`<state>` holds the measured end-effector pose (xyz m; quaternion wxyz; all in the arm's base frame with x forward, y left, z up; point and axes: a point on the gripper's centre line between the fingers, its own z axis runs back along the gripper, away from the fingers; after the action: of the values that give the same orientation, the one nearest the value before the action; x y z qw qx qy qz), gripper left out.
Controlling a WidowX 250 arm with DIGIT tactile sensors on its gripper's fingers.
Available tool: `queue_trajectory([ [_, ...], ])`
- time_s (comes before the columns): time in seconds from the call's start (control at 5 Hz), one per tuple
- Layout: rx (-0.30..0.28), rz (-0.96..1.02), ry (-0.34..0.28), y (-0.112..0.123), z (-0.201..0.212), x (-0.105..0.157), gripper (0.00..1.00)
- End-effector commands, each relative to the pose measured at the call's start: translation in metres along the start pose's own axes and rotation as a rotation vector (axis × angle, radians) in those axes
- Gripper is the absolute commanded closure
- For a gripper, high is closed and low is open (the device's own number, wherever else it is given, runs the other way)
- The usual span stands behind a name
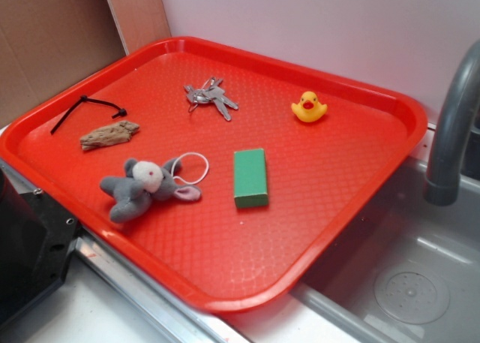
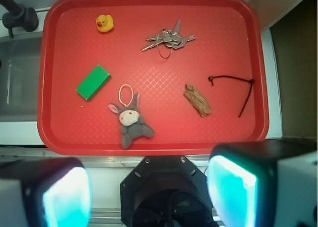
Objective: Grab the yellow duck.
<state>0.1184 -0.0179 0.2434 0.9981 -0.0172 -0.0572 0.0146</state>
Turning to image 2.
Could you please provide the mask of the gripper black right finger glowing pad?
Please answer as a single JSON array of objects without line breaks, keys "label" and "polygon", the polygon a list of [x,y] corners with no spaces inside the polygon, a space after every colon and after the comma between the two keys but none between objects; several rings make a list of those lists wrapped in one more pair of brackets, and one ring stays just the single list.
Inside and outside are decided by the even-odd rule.
[{"label": "gripper black right finger glowing pad", "polygon": [[219,144],[209,158],[207,188],[227,227],[315,227],[317,143],[264,140]]}]

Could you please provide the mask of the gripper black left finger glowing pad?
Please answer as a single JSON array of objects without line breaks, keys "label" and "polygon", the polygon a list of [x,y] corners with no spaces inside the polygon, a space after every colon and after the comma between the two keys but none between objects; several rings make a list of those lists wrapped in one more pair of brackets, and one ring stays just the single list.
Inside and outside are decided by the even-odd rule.
[{"label": "gripper black left finger glowing pad", "polygon": [[86,227],[91,208],[90,174],[77,158],[0,164],[2,227]]}]

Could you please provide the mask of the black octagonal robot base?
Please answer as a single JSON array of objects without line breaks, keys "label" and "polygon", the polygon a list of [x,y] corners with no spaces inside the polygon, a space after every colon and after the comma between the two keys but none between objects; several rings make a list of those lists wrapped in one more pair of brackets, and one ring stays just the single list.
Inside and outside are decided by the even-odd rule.
[{"label": "black octagonal robot base", "polygon": [[185,156],[147,156],[120,184],[127,227],[217,227],[207,177]]}]

